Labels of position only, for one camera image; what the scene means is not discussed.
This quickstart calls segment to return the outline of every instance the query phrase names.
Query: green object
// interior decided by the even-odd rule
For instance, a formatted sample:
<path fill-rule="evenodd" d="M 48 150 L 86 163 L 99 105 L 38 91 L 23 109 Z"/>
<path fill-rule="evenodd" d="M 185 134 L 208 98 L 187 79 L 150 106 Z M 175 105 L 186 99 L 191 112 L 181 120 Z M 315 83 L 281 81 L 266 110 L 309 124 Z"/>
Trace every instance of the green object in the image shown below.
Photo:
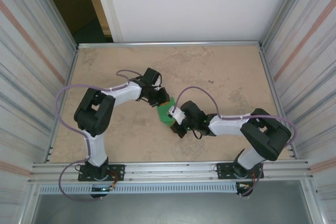
<path fill-rule="evenodd" d="M 170 97 L 169 103 L 163 106 L 156 107 L 156 109 L 158 110 L 160 121 L 168 125 L 169 127 L 173 124 L 175 119 L 170 118 L 168 116 L 168 110 L 171 108 L 171 106 L 174 106 L 174 105 L 175 105 L 175 99 L 173 97 Z"/>

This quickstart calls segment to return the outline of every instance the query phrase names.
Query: robotic arm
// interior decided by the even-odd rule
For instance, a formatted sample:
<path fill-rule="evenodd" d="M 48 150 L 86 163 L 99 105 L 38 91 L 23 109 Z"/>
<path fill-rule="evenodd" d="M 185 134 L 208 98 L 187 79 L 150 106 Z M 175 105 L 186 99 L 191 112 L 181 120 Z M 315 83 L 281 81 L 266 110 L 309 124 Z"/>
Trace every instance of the robotic arm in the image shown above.
<path fill-rule="evenodd" d="M 232 164 L 235 177 L 246 178 L 259 163 L 277 160 L 282 149 L 291 137 L 290 131 L 275 119 L 252 118 L 250 115 L 269 115 L 263 109 L 255 109 L 251 114 L 219 117 L 217 114 L 206 115 L 192 101 L 181 108 L 172 106 L 169 116 L 175 119 L 171 126 L 174 133 L 183 138 L 188 131 L 198 131 L 204 136 L 223 134 L 243 135 L 252 145 L 242 150 Z"/>
<path fill-rule="evenodd" d="M 108 176 L 104 132 L 109 126 L 113 108 L 130 100 L 145 99 L 152 107 L 163 105 L 170 98 L 161 84 L 161 74 L 148 68 L 143 76 L 130 79 L 128 84 L 110 88 L 110 92 L 87 90 L 74 116 L 78 127 L 87 136 L 91 150 L 90 159 L 85 162 L 85 177 L 105 180 Z"/>

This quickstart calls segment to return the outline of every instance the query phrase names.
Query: tan work surface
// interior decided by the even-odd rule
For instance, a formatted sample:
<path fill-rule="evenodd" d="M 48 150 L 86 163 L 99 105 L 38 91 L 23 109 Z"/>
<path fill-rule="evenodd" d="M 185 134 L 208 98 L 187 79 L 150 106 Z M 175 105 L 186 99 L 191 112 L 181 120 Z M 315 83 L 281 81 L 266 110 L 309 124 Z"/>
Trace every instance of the tan work surface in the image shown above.
<path fill-rule="evenodd" d="M 144 73 L 147 67 L 162 74 L 163 86 L 175 99 L 184 88 L 199 86 L 215 98 L 223 115 L 251 113 L 255 108 L 276 114 L 255 46 L 81 49 L 71 84 L 114 87 L 125 82 L 115 76 L 119 69 Z M 75 128 L 73 115 L 85 92 L 85 88 L 73 88 L 66 99 L 62 118 Z M 206 114 L 216 112 L 211 99 L 200 90 L 186 91 L 178 105 L 188 100 Z M 198 140 L 188 132 L 180 139 L 160 121 L 156 108 L 144 101 L 129 101 L 113 109 L 105 147 L 110 162 L 179 162 L 233 160 L 250 144 L 236 135 Z M 60 125 L 51 162 L 73 162 L 86 156 L 83 137 Z M 288 152 L 283 151 L 280 158 L 289 158 Z"/>

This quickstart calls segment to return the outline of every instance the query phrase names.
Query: speckled floor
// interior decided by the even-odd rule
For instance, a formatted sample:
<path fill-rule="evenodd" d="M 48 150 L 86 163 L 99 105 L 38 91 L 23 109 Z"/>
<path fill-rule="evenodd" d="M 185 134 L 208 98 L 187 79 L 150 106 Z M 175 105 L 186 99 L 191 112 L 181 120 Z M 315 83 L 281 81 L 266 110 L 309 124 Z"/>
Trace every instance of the speckled floor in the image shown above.
<path fill-rule="evenodd" d="M 81 49 L 71 84 L 86 83 L 113 87 L 124 83 L 114 73 L 132 69 L 144 73 L 147 67 L 159 71 L 170 96 L 177 98 L 186 87 L 207 90 L 218 102 L 221 114 L 250 113 L 263 108 L 276 114 L 258 50 L 250 47 L 143 47 Z M 73 114 L 86 89 L 69 91 L 62 117 L 76 127 Z M 198 90 L 188 90 L 179 105 L 192 100 L 205 113 L 215 113 L 212 101 Z M 156 108 L 130 101 L 113 110 L 105 134 L 111 162 L 178 162 L 233 160 L 250 147 L 242 136 L 223 135 L 183 139 L 159 120 Z M 85 158 L 82 137 L 62 125 L 58 129 L 51 162 L 72 162 Z M 289 158 L 283 151 L 280 158 Z"/>

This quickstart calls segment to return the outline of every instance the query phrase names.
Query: vent grille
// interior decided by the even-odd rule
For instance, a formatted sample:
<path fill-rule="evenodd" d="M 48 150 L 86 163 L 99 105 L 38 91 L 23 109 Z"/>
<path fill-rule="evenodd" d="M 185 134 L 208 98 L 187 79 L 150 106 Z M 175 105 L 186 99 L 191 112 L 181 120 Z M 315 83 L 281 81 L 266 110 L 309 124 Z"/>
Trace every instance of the vent grille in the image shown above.
<path fill-rule="evenodd" d="M 92 185 L 64 185 L 62 189 L 67 194 L 101 194 L 92 192 Z M 166 194 L 166 193 L 236 193 L 235 182 L 217 183 L 146 183 L 146 184 L 116 184 L 108 194 Z M 58 185 L 43 185 L 41 195 L 61 194 Z"/>

